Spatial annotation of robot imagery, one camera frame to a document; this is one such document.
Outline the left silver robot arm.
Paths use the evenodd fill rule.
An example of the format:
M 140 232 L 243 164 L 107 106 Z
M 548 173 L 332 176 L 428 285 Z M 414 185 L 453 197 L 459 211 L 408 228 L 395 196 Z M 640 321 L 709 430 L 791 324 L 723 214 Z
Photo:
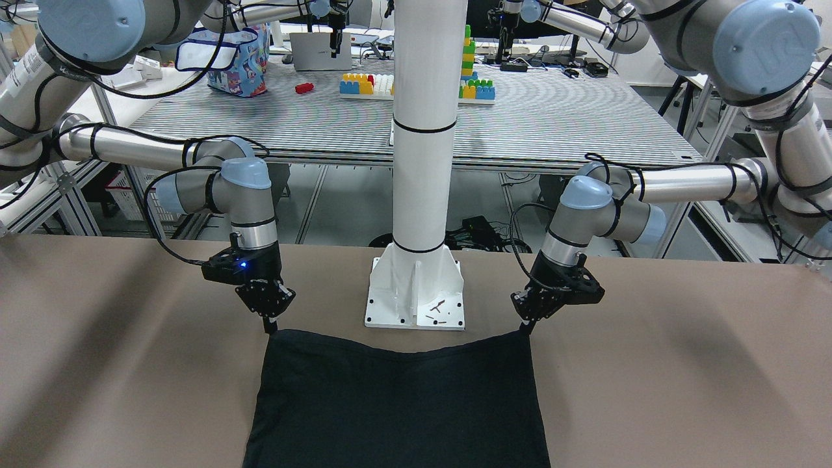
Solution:
M 705 76 L 694 116 L 711 92 L 730 107 L 707 153 L 714 158 L 737 113 L 764 150 L 761 158 L 697 162 L 645 169 L 589 152 L 588 163 L 560 196 L 529 282 L 511 300 L 520 331 L 562 306 L 595 304 L 604 289 L 586 269 L 592 238 L 670 245 L 662 203 L 755 203 L 776 248 L 787 242 L 772 221 L 791 225 L 807 241 L 798 251 L 814 263 L 830 258 L 830 136 L 811 97 L 811 66 L 821 21 L 801 1 L 605 1 L 605 23 L 558 1 L 503 1 L 499 56 L 520 21 L 538 21 L 583 36 L 617 54 L 639 51 L 652 38 L 665 65 L 684 86 L 677 131 L 690 135 L 695 77 Z

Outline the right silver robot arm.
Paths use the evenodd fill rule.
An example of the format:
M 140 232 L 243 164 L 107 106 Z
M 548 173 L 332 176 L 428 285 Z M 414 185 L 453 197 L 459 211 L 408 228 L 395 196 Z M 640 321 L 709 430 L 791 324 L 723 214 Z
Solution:
M 47 164 L 97 160 L 161 171 L 152 181 L 169 211 L 223 214 L 231 245 L 195 261 L 208 281 L 234 285 L 267 333 L 295 292 L 281 278 L 267 163 L 254 142 L 217 135 L 177 139 L 101 122 L 69 107 L 96 77 L 125 68 L 144 48 L 187 38 L 209 13 L 233 24 L 226 1 L 38 1 L 38 36 L 2 82 L 2 185 Z

